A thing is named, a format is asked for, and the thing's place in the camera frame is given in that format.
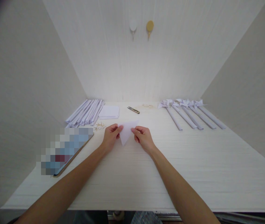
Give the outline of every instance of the folded white paper stack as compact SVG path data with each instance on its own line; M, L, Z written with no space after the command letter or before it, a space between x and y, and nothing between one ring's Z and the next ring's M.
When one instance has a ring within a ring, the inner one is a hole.
M103 108L103 100L85 100L82 105L66 120L67 128L77 128L85 124L94 125L98 115Z
M118 106L107 106L104 105L101 112L99 113L99 119L115 119L119 117Z

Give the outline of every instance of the pixelated screen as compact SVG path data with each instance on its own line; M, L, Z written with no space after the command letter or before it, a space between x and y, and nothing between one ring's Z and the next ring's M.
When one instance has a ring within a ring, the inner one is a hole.
M47 132L46 147L37 162L41 175L58 175L77 151L93 136L93 128L61 128Z

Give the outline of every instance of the stack of rolled paper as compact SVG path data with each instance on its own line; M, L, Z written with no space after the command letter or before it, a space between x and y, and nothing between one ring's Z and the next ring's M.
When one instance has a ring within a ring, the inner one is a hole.
M85 100L76 111L65 121L68 123L67 128L77 128L80 125L96 123L98 115L104 106L103 100Z

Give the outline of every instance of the white wall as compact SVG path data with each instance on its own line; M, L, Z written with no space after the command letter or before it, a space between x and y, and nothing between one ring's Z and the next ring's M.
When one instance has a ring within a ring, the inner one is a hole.
M86 94L42 0L0 9L0 206L36 166L35 135L64 120Z
M200 98L265 0L44 3L88 97L158 101Z
M265 5L202 98L265 157Z

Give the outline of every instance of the hand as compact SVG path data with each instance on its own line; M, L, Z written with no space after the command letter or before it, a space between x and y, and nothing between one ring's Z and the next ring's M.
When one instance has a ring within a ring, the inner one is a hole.
M135 141L140 143L144 151L149 155L153 150L157 149L152 140L149 128L136 126L135 128L132 128L132 132L135 135Z
M113 149L116 139L120 138L119 133L122 131L123 126L118 127L118 124L113 124L105 129L104 139L102 140L102 146L107 152Z

